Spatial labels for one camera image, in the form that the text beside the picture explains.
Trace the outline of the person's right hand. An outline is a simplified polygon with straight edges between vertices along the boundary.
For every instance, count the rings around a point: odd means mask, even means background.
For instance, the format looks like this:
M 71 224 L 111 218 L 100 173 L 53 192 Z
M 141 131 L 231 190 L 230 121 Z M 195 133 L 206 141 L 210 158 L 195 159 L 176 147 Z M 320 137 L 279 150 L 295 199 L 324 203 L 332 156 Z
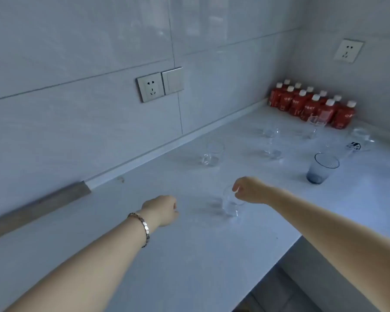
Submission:
M 260 179 L 250 176 L 247 179 L 246 199 L 247 203 L 268 204 L 273 196 L 275 187 L 263 183 Z

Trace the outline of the person's left hand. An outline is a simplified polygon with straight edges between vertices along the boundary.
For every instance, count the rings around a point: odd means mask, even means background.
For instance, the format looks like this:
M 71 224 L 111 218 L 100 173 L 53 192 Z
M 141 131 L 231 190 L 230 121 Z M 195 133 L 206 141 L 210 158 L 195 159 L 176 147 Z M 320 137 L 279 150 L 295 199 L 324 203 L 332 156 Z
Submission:
M 150 232 L 154 232 L 158 227 L 168 226 L 176 219 L 170 219 L 170 199 L 171 195 L 160 195 L 143 203 L 142 208 L 137 212 L 143 218 Z

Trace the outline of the small clear drinking glass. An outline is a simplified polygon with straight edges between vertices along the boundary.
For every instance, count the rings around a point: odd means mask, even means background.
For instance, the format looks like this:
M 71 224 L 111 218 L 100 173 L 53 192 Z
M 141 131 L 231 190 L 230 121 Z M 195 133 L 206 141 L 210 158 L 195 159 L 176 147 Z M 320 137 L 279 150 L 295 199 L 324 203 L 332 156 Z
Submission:
M 226 187 L 224 189 L 222 195 L 222 209 L 227 216 L 237 218 L 240 215 L 240 212 L 243 208 L 245 202 L 243 200 L 238 199 L 235 194 L 238 191 L 232 190 L 232 185 Z

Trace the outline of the person's left forearm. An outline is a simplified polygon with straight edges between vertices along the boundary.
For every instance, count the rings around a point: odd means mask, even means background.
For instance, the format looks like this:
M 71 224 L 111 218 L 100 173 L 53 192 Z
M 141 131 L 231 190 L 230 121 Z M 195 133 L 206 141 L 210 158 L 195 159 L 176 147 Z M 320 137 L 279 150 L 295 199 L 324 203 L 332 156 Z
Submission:
M 5 312 L 103 312 L 146 243 L 136 216 L 66 260 Z

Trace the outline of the person's right forearm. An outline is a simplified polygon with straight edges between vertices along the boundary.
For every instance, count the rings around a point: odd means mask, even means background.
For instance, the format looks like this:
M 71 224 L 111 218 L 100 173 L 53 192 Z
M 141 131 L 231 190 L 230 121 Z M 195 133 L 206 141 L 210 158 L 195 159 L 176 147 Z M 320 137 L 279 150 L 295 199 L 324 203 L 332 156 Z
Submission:
M 267 199 L 361 292 L 390 294 L 388 237 L 279 188 L 270 187 Z

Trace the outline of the clear tumbler glass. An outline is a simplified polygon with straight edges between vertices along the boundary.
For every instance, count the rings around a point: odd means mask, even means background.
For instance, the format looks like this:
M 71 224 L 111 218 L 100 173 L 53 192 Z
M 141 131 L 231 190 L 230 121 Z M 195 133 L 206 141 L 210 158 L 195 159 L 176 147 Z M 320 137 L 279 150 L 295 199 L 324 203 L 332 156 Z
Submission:
M 275 138 L 267 138 L 265 140 L 264 151 L 270 159 L 278 160 L 282 158 L 280 143 Z

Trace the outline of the blue tinted glass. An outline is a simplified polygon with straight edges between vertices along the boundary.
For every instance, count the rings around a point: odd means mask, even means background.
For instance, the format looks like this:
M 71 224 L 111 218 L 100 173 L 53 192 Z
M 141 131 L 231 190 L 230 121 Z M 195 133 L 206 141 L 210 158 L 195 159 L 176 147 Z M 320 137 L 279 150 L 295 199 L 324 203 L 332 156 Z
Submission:
M 306 179 L 312 184 L 322 184 L 340 166 L 338 158 L 329 153 L 314 155 L 306 173 Z

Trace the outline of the clear wine glass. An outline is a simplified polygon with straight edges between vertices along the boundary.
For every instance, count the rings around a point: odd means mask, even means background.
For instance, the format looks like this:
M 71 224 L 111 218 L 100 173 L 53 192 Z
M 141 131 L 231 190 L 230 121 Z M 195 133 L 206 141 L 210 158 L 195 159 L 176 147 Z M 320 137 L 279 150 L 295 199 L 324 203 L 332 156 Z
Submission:
M 305 137 L 307 139 L 315 139 L 318 133 L 325 127 L 326 120 L 319 116 L 310 116 L 307 120 L 307 130 Z

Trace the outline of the group of red drink bottles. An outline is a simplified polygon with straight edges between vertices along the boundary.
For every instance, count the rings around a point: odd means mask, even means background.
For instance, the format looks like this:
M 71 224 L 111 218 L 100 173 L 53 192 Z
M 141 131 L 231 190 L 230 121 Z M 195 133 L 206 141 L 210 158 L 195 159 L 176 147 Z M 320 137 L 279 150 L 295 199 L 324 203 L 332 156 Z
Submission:
M 287 112 L 302 121 L 315 119 L 317 123 L 344 130 L 356 114 L 355 100 L 343 101 L 342 95 L 329 96 L 327 91 L 315 91 L 301 82 L 286 78 L 277 82 L 267 98 L 268 106 Z

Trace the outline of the clear glass with black print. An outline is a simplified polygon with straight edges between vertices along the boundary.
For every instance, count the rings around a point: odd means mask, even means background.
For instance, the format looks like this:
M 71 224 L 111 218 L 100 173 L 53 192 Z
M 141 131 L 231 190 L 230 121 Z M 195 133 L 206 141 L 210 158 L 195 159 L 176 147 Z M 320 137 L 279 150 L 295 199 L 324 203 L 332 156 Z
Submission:
M 339 143 L 335 146 L 333 155 L 339 161 L 343 161 L 354 153 L 359 152 L 361 149 L 361 142 L 357 137 L 351 136 L 343 141 L 339 141 Z

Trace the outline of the grey backsplash trim strip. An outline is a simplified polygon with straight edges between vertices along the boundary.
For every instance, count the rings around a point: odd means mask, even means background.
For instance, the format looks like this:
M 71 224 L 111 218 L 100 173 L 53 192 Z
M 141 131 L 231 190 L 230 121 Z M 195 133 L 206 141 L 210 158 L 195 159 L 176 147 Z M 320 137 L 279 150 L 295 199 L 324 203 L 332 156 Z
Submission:
M 77 182 L 10 211 L 0 216 L 0 237 L 81 199 L 91 192 L 84 181 Z

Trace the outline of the wide clear glass cup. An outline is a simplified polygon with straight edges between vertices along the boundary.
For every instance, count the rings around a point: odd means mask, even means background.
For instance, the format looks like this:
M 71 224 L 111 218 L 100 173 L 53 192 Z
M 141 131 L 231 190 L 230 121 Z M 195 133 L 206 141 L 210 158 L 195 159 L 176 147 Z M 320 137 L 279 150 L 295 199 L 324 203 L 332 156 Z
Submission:
M 351 136 L 357 137 L 361 142 L 361 149 L 359 152 L 368 152 L 374 148 L 375 140 L 372 139 L 369 131 L 364 128 L 354 128 L 350 133 L 350 137 Z

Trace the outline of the silver wall socket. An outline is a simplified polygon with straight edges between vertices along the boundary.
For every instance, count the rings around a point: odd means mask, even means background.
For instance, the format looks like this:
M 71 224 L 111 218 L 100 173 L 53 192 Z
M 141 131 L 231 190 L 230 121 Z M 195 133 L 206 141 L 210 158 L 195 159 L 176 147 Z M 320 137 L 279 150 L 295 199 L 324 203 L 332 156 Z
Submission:
M 160 72 L 139 77 L 136 81 L 143 103 L 165 96 L 163 79 Z

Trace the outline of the silver wall switch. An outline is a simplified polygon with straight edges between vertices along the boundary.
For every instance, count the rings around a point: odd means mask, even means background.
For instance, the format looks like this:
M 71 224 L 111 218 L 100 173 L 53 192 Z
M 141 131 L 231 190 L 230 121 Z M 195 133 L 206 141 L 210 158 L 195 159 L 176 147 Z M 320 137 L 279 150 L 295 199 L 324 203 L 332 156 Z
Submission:
M 184 90 L 184 68 L 177 67 L 161 72 L 165 95 Z

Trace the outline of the white wall socket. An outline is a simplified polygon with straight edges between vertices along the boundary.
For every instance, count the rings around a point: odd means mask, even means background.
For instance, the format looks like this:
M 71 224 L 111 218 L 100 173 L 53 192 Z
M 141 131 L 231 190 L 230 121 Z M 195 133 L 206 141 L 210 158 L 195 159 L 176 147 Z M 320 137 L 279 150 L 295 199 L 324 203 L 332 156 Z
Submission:
M 343 39 L 334 55 L 335 61 L 353 63 L 364 46 L 364 41 Z

